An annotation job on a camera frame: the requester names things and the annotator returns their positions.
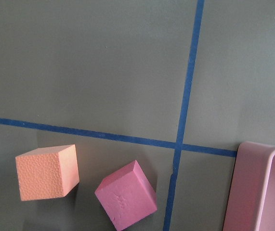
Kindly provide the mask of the orange foam block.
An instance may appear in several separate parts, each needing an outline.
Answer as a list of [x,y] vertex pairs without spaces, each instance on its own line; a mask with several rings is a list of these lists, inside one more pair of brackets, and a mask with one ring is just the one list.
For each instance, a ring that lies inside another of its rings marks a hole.
[[62,198],[79,184],[74,144],[37,148],[15,162],[21,201]]

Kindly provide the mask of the pink plastic tray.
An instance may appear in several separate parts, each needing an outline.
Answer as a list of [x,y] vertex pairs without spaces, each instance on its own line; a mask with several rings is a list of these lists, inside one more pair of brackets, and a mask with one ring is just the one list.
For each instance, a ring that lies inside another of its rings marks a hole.
[[223,230],[275,231],[275,146],[240,144]]

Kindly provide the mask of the magenta foam block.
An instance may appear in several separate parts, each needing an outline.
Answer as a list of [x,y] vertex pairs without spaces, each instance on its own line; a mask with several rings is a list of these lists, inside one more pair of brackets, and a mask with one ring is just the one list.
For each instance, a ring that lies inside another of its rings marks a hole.
[[95,195],[117,231],[157,211],[157,195],[137,160],[105,177]]

